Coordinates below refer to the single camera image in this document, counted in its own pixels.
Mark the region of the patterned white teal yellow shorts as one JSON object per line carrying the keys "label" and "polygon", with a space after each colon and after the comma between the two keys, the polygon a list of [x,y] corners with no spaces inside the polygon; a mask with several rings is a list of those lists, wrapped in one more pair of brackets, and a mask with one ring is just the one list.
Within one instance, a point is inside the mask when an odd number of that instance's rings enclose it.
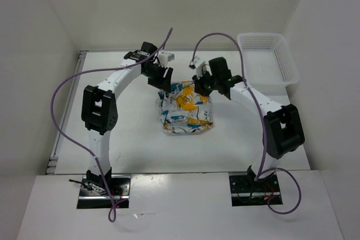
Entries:
{"label": "patterned white teal yellow shorts", "polygon": [[176,81],[158,91],[159,119],[168,134],[203,133],[214,126],[212,101],[195,92],[193,81]]}

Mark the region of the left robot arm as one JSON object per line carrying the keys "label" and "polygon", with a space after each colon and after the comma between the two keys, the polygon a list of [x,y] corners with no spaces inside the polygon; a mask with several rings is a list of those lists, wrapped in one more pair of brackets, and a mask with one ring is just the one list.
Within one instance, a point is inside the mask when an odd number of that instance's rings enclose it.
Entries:
{"label": "left robot arm", "polygon": [[119,71],[95,86],[88,85],[83,92],[81,118],[89,135],[89,149],[97,160],[90,162],[85,185],[98,194],[112,189],[112,168],[109,159],[110,134],[118,121],[116,100],[137,77],[144,75],[147,83],[159,90],[170,92],[173,69],[168,62],[174,54],[159,51],[152,43],[143,42],[139,50],[125,54]]}

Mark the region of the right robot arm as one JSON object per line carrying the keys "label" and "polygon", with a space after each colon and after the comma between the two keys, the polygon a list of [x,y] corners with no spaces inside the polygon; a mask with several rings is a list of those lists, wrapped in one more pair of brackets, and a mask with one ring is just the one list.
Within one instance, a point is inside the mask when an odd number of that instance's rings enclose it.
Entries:
{"label": "right robot arm", "polygon": [[263,151],[260,158],[249,166],[246,182],[252,191],[261,190],[267,183],[266,179],[275,171],[278,161],[304,144],[297,107],[276,102],[246,83],[243,77],[232,75],[223,57],[209,62],[196,57],[190,61],[189,68],[196,72],[192,77],[196,93],[209,96],[217,91],[260,117]]}

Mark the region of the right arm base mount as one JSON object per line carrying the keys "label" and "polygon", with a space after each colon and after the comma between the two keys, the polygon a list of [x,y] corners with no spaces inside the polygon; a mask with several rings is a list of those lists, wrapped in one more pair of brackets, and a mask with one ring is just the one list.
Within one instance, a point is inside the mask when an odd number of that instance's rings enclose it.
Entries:
{"label": "right arm base mount", "polygon": [[245,172],[229,174],[229,188],[233,207],[283,204],[276,174],[259,182],[251,182]]}

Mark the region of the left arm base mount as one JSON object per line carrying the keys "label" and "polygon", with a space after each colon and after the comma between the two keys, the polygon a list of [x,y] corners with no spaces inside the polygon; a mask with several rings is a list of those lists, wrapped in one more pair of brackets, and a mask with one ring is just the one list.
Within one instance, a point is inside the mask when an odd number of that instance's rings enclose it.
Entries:
{"label": "left arm base mount", "polygon": [[[91,187],[87,183],[86,176],[82,181],[75,181],[80,184],[77,209],[110,209],[111,200],[107,192]],[[130,175],[112,175],[110,191],[117,209],[129,208],[129,194],[131,187]]]}

